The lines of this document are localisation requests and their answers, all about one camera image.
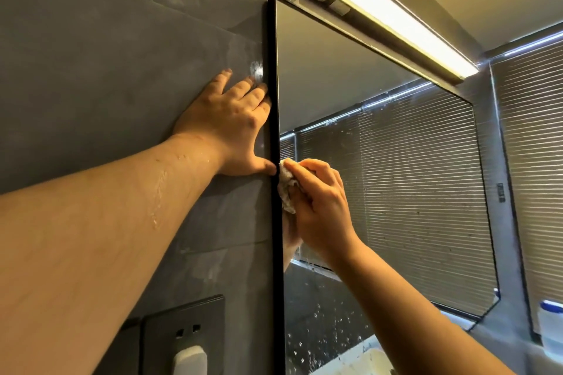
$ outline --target mirror light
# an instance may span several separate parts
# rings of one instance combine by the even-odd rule
[[[448,45],[395,0],[345,0],[385,29],[433,59],[461,79],[479,72],[467,58]]]

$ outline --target person's right arm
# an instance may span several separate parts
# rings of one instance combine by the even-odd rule
[[[360,302],[398,374],[513,374],[362,243],[337,171],[313,159],[285,166],[306,192],[290,190],[302,239]]]

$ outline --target bathroom mirror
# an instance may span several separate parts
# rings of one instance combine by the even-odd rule
[[[281,158],[337,169],[358,236],[470,329],[498,300],[472,105],[291,3],[269,3]],[[283,283],[286,374],[337,374],[362,359],[389,374],[362,309],[306,245]]]

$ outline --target person's left arm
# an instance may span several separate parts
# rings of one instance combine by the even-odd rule
[[[213,176],[276,172],[254,154],[265,86],[230,76],[164,143],[0,196],[1,372],[91,374]]]

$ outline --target black outlet plate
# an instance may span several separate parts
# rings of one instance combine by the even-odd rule
[[[199,345],[207,374],[223,374],[225,297],[192,302],[145,318],[141,326],[142,375],[171,375],[174,356]]]

